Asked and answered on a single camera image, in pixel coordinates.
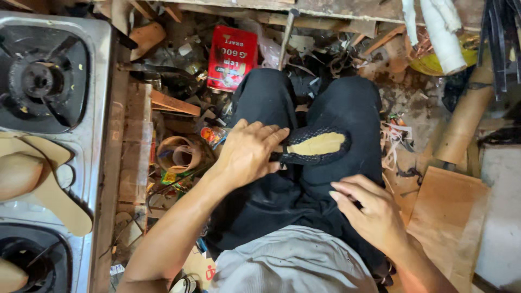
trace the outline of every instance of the cardboard tube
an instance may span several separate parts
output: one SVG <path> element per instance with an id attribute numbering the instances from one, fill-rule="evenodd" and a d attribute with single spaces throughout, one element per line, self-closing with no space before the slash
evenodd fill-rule
<path id="1" fill-rule="evenodd" d="M 476 67 L 468 80 L 468 85 L 461 96 L 456 109 L 434 157 L 445 162 L 458 164 L 467 150 L 479 121 L 494 96 L 494 76 L 490 52 L 483 54 L 483 65 Z"/>

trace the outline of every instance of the plastic bag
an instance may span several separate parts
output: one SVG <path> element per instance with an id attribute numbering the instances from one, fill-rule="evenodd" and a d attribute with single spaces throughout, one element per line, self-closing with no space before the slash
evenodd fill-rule
<path id="1" fill-rule="evenodd" d="M 253 19 L 242 19 L 238 21 L 239 28 L 245 31 L 251 31 L 257 34 L 257 43 L 259 44 L 260 53 L 264 57 L 264 61 L 260 65 L 261 68 L 277 69 L 279 65 L 281 46 L 272 39 L 267 38 L 264 29 L 260 23 Z M 285 54 L 283 60 L 284 68 L 290 59 L 290 55 Z"/>

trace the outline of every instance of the fingers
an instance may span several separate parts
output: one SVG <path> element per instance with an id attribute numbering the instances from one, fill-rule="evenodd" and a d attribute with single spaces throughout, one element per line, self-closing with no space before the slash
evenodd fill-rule
<path id="1" fill-rule="evenodd" d="M 264 127 L 264 124 L 260 121 L 255 121 L 248 125 L 244 130 L 249 133 L 257 133 L 261 128 Z"/>
<path id="2" fill-rule="evenodd" d="M 363 216 L 363 213 L 344 194 L 341 194 L 338 191 L 330 191 L 329 195 L 337 202 L 338 209 L 350 222 L 359 221 Z"/>
<path id="3" fill-rule="evenodd" d="M 385 191 L 385 189 L 381 188 L 376 183 L 374 183 L 371 179 L 365 177 L 362 174 L 345 177 L 345 178 L 340 179 L 340 181 L 352 183 L 352 184 L 358 184 L 361 187 L 367 189 L 367 191 L 372 192 L 378 196 L 381 196 L 381 197 L 384 197 L 387 199 L 392 199 L 392 195 L 390 193 Z"/>
<path id="4" fill-rule="evenodd" d="M 350 194 L 364 207 L 373 207 L 377 200 L 377 195 L 367 191 L 357 184 L 347 182 L 331 182 L 331 186 L 344 194 Z"/>
<path id="5" fill-rule="evenodd" d="M 235 124 L 235 126 L 232 128 L 232 130 L 241 130 L 241 129 L 246 128 L 246 126 L 248 126 L 248 121 L 246 121 L 246 119 L 242 118 Z"/>
<path id="6" fill-rule="evenodd" d="M 264 126 L 263 128 L 261 128 L 258 132 L 257 132 L 257 137 L 259 137 L 260 139 L 264 140 L 265 138 L 267 138 L 270 134 L 272 134 L 273 132 L 279 130 L 280 127 L 278 125 L 268 125 L 268 126 Z"/>
<path id="7" fill-rule="evenodd" d="M 290 134 L 289 128 L 279 129 L 272 134 L 270 134 L 265 142 L 268 145 L 270 149 L 274 149 L 276 146 L 280 144 L 281 141 L 283 141 L 288 135 Z"/>

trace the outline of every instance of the man's right hand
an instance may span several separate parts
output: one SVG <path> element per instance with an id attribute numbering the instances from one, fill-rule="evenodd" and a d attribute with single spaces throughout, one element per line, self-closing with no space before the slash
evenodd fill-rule
<path id="1" fill-rule="evenodd" d="M 329 194 L 367 242 L 391 259 L 411 247 L 398 205 L 390 193 L 363 175 L 345 177 L 331 185 L 337 191 Z M 359 201 L 363 208 L 359 210 L 354 201 Z"/>

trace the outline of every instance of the black pants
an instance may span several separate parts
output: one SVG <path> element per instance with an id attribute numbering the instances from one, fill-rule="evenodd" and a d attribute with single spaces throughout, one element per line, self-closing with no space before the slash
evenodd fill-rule
<path id="1" fill-rule="evenodd" d="M 293 87 L 278 70 L 252 70 L 232 100 L 232 124 L 245 118 L 250 123 L 297 127 Z M 332 181 L 355 174 L 381 184 L 380 108 L 380 95 L 371 81 L 361 77 L 335 80 L 314 99 L 306 122 L 348 130 L 352 138 L 348 154 L 326 165 L 290 165 L 228 195 L 212 214 L 205 238 L 212 256 L 294 224 L 342 239 L 373 274 L 387 275 L 383 253 L 351 227 L 328 194 Z"/>

